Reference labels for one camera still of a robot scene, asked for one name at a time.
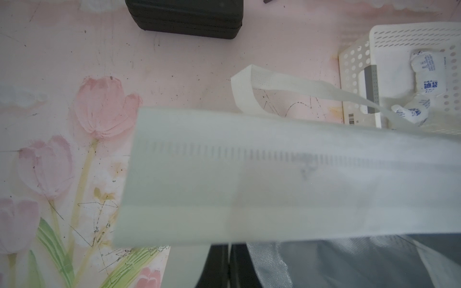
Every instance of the black case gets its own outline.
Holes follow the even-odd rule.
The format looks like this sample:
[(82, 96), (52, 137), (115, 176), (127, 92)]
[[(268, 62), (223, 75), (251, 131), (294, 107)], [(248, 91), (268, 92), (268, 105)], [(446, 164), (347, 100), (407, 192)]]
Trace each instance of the black case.
[(242, 26), (243, 0), (125, 0), (141, 29), (233, 39)]

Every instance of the barcode label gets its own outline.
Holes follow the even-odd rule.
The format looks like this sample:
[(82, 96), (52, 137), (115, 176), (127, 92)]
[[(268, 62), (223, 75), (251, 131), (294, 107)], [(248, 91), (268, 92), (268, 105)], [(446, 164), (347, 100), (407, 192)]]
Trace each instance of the barcode label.
[(349, 125), (355, 125), (354, 114), (349, 114)]

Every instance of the white bag handle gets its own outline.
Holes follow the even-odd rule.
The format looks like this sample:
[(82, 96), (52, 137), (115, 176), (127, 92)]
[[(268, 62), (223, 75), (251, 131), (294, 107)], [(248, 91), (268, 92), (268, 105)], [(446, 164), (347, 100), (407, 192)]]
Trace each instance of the white bag handle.
[(254, 97), (253, 88), (264, 90), (286, 90), (322, 99), (350, 101), (360, 105), (373, 107), (386, 116), (392, 122), (393, 127), (409, 131), (414, 131), (416, 129), (412, 123), (402, 119), (396, 113), (381, 107), (370, 100), (362, 98), (357, 94), (338, 89), (332, 84), (324, 81), (298, 78), (282, 73), (276, 73), (255, 65), (250, 65), (235, 74), (230, 79), (230, 83), (237, 107), (246, 114), (277, 117), (277, 115), (266, 112), (261, 108)]

